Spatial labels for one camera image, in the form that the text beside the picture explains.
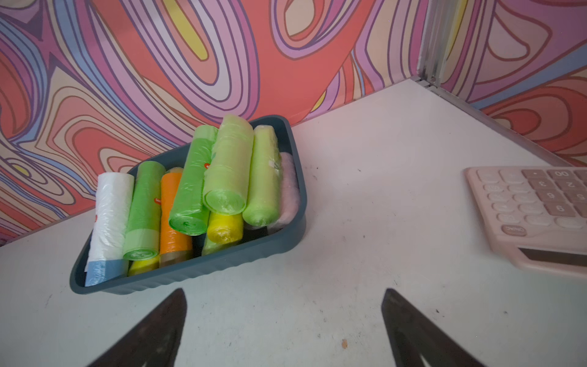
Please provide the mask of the orange trash bag roll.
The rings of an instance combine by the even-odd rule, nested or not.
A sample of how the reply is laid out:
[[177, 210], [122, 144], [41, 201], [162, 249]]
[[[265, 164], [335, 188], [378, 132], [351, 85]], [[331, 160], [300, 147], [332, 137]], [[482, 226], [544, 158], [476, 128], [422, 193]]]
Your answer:
[[161, 179], [160, 267], [190, 260], [194, 256], [192, 238], [169, 225], [169, 217], [179, 188], [183, 168], [171, 168]]

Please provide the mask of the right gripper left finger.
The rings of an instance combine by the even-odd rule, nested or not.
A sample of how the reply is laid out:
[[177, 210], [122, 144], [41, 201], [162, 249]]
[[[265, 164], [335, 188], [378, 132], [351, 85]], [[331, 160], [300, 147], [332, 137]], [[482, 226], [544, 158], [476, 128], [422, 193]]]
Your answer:
[[186, 320], [187, 302], [178, 288], [91, 366], [173, 366]]

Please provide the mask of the light green roll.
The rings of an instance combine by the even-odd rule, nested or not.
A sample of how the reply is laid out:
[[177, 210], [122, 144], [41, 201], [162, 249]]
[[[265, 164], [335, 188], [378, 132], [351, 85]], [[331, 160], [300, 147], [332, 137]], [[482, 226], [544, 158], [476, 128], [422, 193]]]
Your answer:
[[275, 223], [281, 210], [281, 156], [278, 138], [270, 125], [254, 128], [249, 194], [243, 220], [253, 227]]

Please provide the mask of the pink roll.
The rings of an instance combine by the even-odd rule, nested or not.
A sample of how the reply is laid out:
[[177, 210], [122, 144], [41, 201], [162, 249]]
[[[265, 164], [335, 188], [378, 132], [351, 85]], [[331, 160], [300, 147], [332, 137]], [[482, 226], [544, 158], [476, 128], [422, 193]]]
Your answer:
[[292, 154], [281, 152], [282, 181], [281, 181], [281, 210], [278, 220], [268, 226], [270, 234], [284, 229], [289, 225], [301, 204], [301, 193], [297, 181], [297, 173]]

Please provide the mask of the teal plastic storage box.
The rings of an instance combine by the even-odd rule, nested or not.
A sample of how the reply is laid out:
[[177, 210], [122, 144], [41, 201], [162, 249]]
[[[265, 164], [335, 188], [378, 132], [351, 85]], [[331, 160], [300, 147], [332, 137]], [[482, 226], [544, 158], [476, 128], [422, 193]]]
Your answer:
[[70, 289], [78, 295], [90, 295], [96, 292], [106, 292], [114, 295], [129, 295], [136, 291], [144, 291], [174, 282], [185, 281], [220, 272], [231, 267], [237, 267], [254, 262], [272, 255], [288, 252], [297, 246], [307, 227], [305, 212], [307, 209], [307, 188], [304, 180], [302, 163], [297, 149], [297, 144], [290, 124], [283, 116], [264, 116], [250, 122], [254, 127], [258, 125], [270, 125], [275, 129], [278, 138], [278, 148], [281, 152], [290, 153], [293, 156], [297, 185], [301, 195], [301, 204], [293, 220], [283, 229], [268, 233], [266, 229], [257, 229], [245, 233], [245, 242], [212, 255], [198, 256], [181, 263], [170, 265], [162, 269], [155, 269], [141, 275], [116, 278], [86, 287], [86, 267], [90, 250], [88, 238], [82, 247], [77, 260], [70, 272]]

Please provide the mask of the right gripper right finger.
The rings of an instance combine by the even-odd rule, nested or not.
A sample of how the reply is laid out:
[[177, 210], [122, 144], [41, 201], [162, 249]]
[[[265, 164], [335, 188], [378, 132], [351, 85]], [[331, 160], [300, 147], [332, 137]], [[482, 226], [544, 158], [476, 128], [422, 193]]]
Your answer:
[[397, 366], [482, 366], [393, 288], [386, 290], [382, 316]]

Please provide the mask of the white blue trash bag roll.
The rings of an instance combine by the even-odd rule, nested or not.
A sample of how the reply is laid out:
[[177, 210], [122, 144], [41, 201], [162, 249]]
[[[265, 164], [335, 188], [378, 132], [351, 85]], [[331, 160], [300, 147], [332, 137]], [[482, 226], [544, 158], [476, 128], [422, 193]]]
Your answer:
[[86, 287], [127, 275], [123, 246], [134, 184], [130, 174], [107, 172], [98, 177], [96, 218], [85, 267]]

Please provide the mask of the yellow roll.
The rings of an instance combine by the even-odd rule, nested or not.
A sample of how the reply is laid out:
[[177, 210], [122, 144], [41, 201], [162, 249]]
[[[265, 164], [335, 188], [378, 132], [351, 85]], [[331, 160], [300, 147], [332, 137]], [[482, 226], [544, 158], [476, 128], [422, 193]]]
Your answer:
[[128, 277], [141, 275], [158, 269], [160, 266], [160, 256], [148, 260], [133, 261], [128, 270]]
[[244, 235], [244, 220], [242, 215], [223, 215], [211, 213], [206, 235], [208, 239], [218, 245], [237, 243]]

